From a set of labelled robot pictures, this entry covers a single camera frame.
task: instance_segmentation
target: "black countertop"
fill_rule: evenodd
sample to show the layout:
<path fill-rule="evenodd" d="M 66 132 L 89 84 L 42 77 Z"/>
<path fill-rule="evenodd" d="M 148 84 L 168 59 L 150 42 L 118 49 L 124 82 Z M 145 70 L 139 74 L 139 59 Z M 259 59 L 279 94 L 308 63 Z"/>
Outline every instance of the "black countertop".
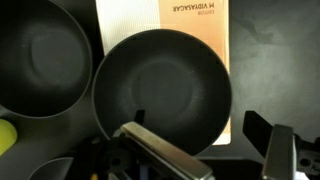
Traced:
<path fill-rule="evenodd" d="M 82 24 L 103 58 L 94 0 L 55 0 Z M 232 143 L 199 156 L 243 157 L 263 162 L 242 133 L 246 110 L 271 124 L 294 127 L 308 141 L 320 136 L 320 1 L 230 0 Z M 42 163 L 66 153 L 83 138 L 99 134 L 86 96 L 50 119 L 25 119 L 0 107 L 0 117 L 18 129 L 18 142 L 0 157 L 0 179 L 24 180 Z"/>

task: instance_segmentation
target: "dark background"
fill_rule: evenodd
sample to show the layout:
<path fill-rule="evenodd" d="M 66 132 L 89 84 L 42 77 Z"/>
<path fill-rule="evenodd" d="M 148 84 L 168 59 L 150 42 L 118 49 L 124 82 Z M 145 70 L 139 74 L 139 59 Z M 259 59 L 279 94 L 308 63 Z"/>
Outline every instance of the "dark background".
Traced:
<path fill-rule="evenodd" d="M 84 27 L 103 58 L 94 0 L 54 0 Z M 263 162 L 242 133 L 246 110 L 271 124 L 294 127 L 308 141 L 320 136 L 320 0 L 230 0 L 232 143 L 209 147 L 199 156 Z M 0 107 L 0 117 L 18 129 L 19 141 L 0 157 L 1 180 L 24 180 L 44 162 L 83 138 L 99 133 L 90 89 L 67 113 L 25 119 Z"/>

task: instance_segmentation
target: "yellow-green object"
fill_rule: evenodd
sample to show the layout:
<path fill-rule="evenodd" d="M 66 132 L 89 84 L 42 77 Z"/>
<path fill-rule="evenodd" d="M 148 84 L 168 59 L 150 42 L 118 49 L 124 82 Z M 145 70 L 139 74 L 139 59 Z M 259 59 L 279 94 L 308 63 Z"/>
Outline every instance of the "yellow-green object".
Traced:
<path fill-rule="evenodd" d="M 17 141 L 16 128 L 6 120 L 0 119 L 0 156 Z"/>

